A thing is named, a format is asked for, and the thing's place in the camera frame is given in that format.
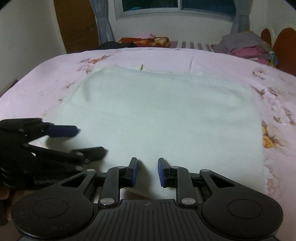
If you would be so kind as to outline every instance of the white cloth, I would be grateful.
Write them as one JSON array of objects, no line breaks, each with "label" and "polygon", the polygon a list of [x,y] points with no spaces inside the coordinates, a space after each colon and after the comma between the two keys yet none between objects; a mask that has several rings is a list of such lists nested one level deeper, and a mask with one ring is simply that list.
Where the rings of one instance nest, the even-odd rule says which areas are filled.
[{"label": "white cloth", "polygon": [[251,95],[239,84],[204,74],[114,66],[88,76],[46,121],[81,129],[59,143],[65,150],[108,149],[102,171],[137,157],[142,165],[134,191],[149,198],[175,197],[174,189],[160,186],[160,157],[190,172],[211,169],[263,191],[261,121]]}]

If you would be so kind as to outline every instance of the wooden headboard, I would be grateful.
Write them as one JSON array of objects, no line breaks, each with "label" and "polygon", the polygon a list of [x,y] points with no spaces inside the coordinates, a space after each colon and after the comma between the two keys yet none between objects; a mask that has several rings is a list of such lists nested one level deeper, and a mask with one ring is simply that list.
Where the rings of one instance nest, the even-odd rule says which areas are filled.
[{"label": "wooden headboard", "polygon": [[[261,38],[271,45],[271,34],[268,29],[262,31]],[[285,28],[278,35],[272,49],[279,60],[277,68],[296,76],[296,31]]]}]

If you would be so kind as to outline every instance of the gray curtain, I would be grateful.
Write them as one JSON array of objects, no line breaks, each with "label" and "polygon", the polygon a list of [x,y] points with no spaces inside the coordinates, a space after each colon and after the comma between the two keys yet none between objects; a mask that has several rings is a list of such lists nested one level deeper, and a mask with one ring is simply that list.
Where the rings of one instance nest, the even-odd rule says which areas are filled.
[{"label": "gray curtain", "polygon": [[250,31],[250,12],[253,0],[233,0],[236,7],[236,15],[231,28],[231,33]]},{"label": "gray curtain", "polygon": [[108,0],[89,1],[96,17],[100,44],[107,41],[114,41],[114,36],[108,20]]}]

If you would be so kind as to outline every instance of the orange flower print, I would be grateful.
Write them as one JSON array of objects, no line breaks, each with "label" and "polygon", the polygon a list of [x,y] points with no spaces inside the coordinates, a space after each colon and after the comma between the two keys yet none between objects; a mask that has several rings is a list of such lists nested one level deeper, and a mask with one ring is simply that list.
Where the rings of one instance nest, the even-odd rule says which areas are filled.
[{"label": "orange flower print", "polygon": [[280,130],[272,125],[262,122],[263,146],[265,148],[274,148],[277,151],[283,152],[283,147],[289,146],[287,140],[283,137]]},{"label": "orange flower print", "polygon": [[87,62],[89,64],[96,64],[97,62],[101,61],[101,60],[104,60],[104,59],[107,59],[108,57],[112,56],[113,54],[111,55],[104,55],[102,56],[101,58],[96,58],[96,59],[91,59],[91,60],[88,60]]}]

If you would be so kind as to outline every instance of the pink bedsheet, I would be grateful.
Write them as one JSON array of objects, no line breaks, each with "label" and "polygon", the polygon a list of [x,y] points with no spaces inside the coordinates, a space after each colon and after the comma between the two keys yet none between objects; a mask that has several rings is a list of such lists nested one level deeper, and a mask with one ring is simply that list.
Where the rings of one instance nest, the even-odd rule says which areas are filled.
[{"label": "pink bedsheet", "polygon": [[174,72],[202,71],[251,86],[262,119],[266,193],[284,210],[277,234],[296,240],[296,77],[259,63],[193,49],[95,50],[50,59],[0,98],[0,120],[45,117],[94,67],[140,66]]}]

